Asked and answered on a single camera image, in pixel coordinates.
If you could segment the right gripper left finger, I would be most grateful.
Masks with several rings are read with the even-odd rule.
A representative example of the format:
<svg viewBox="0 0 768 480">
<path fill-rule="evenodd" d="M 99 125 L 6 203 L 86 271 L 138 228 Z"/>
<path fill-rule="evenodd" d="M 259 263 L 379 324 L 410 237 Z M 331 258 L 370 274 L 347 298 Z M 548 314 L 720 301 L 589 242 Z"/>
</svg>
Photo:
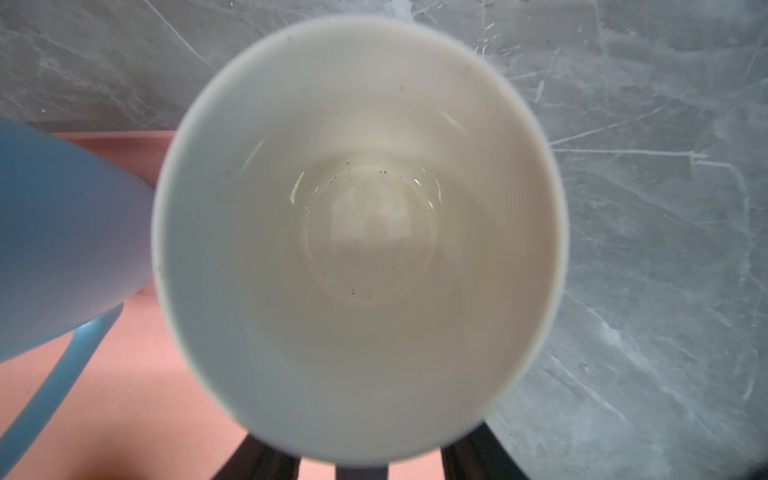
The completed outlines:
<svg viewBox="0 0 768 480">
<path fill-rule="evenodd" d="M 213 480 L 296 480 L 300 459 L 247 435 Z"/>
</svg>

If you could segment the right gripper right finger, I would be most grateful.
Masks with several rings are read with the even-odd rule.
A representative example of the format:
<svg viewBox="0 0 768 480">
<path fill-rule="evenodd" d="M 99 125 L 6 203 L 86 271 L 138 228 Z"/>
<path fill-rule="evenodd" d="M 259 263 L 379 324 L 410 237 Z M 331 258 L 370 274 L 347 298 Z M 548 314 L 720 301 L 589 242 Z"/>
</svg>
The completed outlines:
<svg viewBox="0 0 768 480">
<path fill-rule="evenodd" d="M 529 480 L 485 422 L 443 447 L 441 458 L 447 480 Z"/>
</svg>

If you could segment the purple mug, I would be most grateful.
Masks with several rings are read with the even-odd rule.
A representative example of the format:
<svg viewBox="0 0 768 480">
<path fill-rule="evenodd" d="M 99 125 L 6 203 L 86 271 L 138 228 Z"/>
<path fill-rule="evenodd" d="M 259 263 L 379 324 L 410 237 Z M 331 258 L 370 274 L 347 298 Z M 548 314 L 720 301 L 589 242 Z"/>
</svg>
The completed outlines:
<svg viewBox="0 0 768 480">
<path fill-rule="evenodd" d="M 157 181 L 152 263 L 187 364 L 250 434 L 382 467 L 483 422 L 566 278 L 557 162 L 518 91 L 427 26 L 333 15 L 233 58 Z"/>
</svg>

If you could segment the light blue mug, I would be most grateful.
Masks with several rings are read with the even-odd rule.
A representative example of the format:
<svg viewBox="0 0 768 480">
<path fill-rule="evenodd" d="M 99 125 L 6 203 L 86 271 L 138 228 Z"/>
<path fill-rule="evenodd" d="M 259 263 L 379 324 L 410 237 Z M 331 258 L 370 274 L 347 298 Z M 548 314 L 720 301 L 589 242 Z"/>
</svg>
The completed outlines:
<svg viewBox="0 0 768 480">
<path fill-rule="evenodd" d="M 1 438 L 10 472 L 152 278 L 154 191 L 66 140 L 1 122 L 1 357 L 70 343 Z"/>
</svg>

